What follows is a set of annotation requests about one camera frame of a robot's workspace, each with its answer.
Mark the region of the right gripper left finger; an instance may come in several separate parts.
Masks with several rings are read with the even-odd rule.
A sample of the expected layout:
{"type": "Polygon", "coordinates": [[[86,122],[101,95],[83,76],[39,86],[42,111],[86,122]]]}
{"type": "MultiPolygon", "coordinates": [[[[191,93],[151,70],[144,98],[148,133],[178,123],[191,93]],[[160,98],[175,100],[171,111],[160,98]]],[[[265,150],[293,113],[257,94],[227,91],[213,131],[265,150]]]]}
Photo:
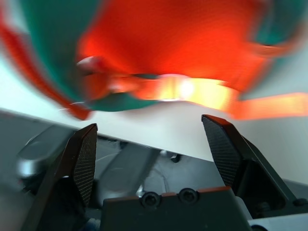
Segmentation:
{"type": "Polygon", "coordinates": [[[52,162],[25,219],[27,231],[79,231],[88,221],[94,181],[97,125],[74,133],[52,162]]]}

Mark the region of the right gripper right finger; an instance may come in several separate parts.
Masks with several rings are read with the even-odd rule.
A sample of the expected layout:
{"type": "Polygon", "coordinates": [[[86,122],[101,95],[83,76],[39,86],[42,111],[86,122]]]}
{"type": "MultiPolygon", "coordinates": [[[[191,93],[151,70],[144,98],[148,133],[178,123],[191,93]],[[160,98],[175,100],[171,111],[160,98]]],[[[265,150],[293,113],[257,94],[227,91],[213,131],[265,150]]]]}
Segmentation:
{"type": "Polygon", "coordinates": [[[225,185],[249,212],[295,212],[296,196],[249,140],[225,119],[201,118],[214,163],[225,185]]]}

